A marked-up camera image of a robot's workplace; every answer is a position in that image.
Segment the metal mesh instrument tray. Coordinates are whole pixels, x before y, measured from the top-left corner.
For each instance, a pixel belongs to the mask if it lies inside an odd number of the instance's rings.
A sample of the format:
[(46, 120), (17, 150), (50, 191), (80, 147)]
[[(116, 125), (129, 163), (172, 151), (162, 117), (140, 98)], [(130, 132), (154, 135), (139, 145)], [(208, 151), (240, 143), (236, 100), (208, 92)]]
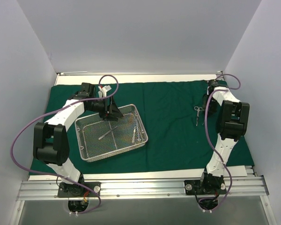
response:
[[(148, 141), (148, 135), (135, 105), (125, 105), (119, 108), (123, 118), (118, 121), (104, 121), (99, 114), (78, 118), (75, 122), (80, 156), (82, 160), (94, 162), (109, 158), (127, 151), (140, 148)], [(141, 142), (132, 143), (133, 129), (140, 126)], [(118, 126), (102, 140), (100, 136)]]

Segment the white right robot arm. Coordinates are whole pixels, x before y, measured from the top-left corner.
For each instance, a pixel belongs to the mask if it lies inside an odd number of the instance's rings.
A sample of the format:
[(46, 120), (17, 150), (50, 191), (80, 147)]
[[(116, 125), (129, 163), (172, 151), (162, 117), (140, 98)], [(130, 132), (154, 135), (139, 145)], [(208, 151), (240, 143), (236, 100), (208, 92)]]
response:
[(217, 106), (220, 106), (215, 127), (217, 142), (198, 182), (200, 191), (206, 194), (222, 188), (225, 165), (232, 149), (247, 131), (250, 111), (249, 103), (238, 100), (227, 85), (211, 80), (205, 95), (206, 116), (214, 114)]

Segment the steel surgical scissors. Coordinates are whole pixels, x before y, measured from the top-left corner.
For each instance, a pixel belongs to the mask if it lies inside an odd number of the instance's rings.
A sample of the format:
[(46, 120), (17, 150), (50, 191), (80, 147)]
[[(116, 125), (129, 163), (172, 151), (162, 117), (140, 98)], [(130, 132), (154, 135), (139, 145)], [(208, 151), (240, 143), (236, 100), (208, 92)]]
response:
[(195, 107), (194, 107), (194, 110), (196, 111), (196, 126), (198, 126), (199, 117), (200, 117), (200, 112), (203, 111), (203, 108), (202, 108), (202, 107), (199, 107), (199, 106), (195, 106)]

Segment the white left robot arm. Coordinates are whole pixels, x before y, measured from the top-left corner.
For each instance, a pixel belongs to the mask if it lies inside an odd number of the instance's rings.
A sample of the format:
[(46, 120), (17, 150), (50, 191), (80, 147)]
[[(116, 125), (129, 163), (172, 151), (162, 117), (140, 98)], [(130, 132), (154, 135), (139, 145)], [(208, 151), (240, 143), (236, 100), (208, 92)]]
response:
[(110, 90), (109, 85), (96, 87), (83, 82), (81, 89), (66, 100), (63, 110), (34, 126), (33, 157), (60, 175), (62, 181), (69, 184), (68, 191), (73, 196), (81, 196), (85, 192), (85, 184), (82, 173), (69, 158), (67, 131), (85, 111), (96, 112), (106, 121), (122, 118), (113, 95), (108, 94)]

